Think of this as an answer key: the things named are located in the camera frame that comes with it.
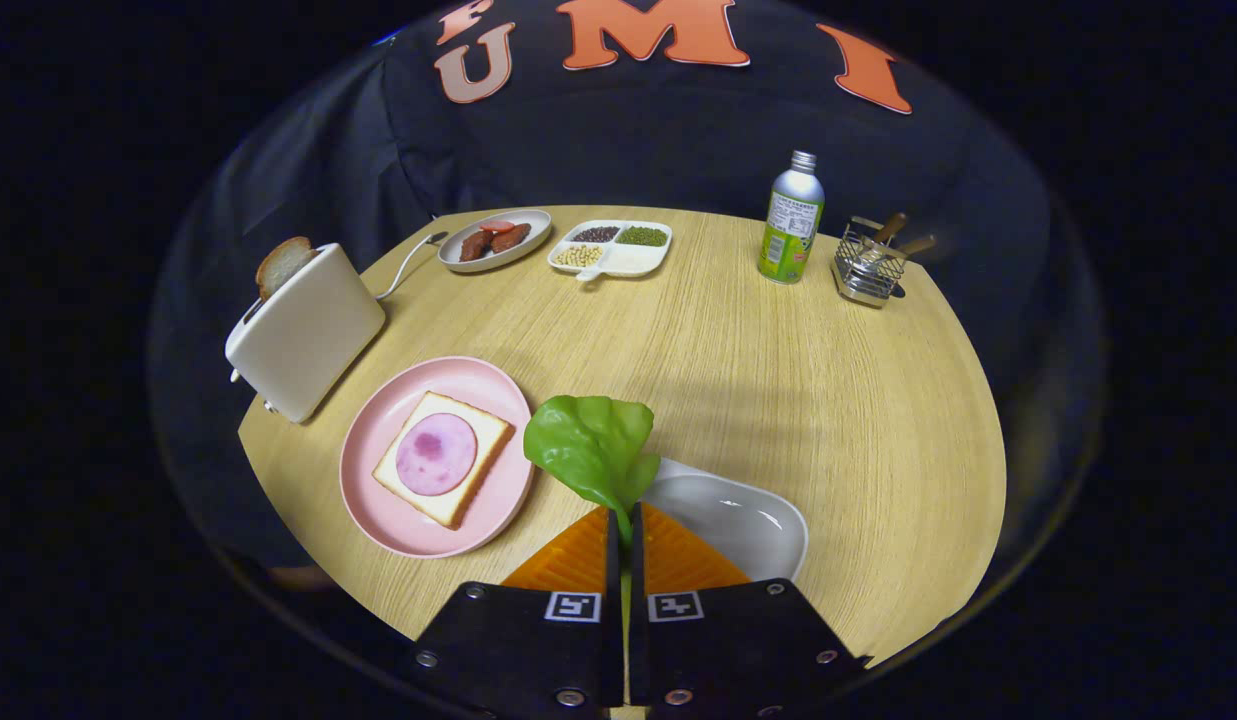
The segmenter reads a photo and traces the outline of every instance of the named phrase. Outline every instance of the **bottle cap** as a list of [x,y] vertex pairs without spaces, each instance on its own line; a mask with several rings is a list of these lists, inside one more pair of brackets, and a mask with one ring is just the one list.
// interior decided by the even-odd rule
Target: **bottle cap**
[[793,169],[804,169],[807,173],[814,172],[814,165],[818,158],[809,152],[802,152],[800,150],[792,151],[790,155],[790,167]]

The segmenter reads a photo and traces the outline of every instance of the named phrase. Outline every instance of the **black background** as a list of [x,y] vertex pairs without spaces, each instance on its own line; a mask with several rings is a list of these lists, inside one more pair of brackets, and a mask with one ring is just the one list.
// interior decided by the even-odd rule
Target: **black background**
[[[0,718],[422,716],[216,568],[141,382],[153,273],[199,184],[434,4],[401,5],[0,17]],[[820,7],[964,92],[1066,197],[1115,365],[1058,537],[846,716],[1237,714],[1237,2],[1185,7]]]

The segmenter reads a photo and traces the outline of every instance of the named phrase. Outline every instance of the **lettuce leaf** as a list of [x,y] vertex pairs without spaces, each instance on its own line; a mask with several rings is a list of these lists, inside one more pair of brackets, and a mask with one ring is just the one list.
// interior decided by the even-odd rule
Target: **lettuce leaf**
[[583,500],[618,515],[631,547],[631,510],[654,481],[662,459],[641,452],[654,429],[654,411],[604,396],[558,395],[524,428],[524,456]]

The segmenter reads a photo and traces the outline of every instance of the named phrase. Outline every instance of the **tomato slice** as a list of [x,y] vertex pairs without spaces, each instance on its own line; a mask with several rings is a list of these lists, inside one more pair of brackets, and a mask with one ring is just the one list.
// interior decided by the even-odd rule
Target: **tomato slice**
[[513,223],[507,223],[507,220],[490,220],[480,224],[480,229],[482,229],[482,231],[490,233],[506,233],[515,226],[516,225]]

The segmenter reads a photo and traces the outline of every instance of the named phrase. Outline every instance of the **white bread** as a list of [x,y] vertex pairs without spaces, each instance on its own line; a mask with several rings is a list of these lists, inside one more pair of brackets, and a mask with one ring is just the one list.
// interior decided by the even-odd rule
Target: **white bread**
[[268,252],[259,265],[257,273],[254,273],[254,282],[259,283],[259,296],[262,301],[275,294],[280,286],[289,282],[289,278],[315,256],[317,251],[310,249],[310,240],[307,238],[289,238]]
[[[400,475],[395,470],[395,455],[400,449],[400,442],[413,429],[413,426],[435,413],[456,414],[471,426],[473,432],[476,433],[476,460],[473,461],[471,470],[468,470],[468,476],[452,491],[443,495],[423,496],[412,492],[400,481]],[[485,482],[485,474],[499,459],[499,453],[507,445],[507,440],[512,438],[515,432],[516,428],[496,414],[485,413],[484,409],[476,409],[476,407],[459,402],[453,397],[427,391],[418,406],[413,408],[413,413],[404,421],[404,427],[400,428],[400,433],[386,448],[377,468],[374,469],[374,479],[382,487],[395,492],[400,500],[414,506],[437,523],[453,529],[461,523],[463,512],[466,512],[471,497],[476,496],[481,482]]]

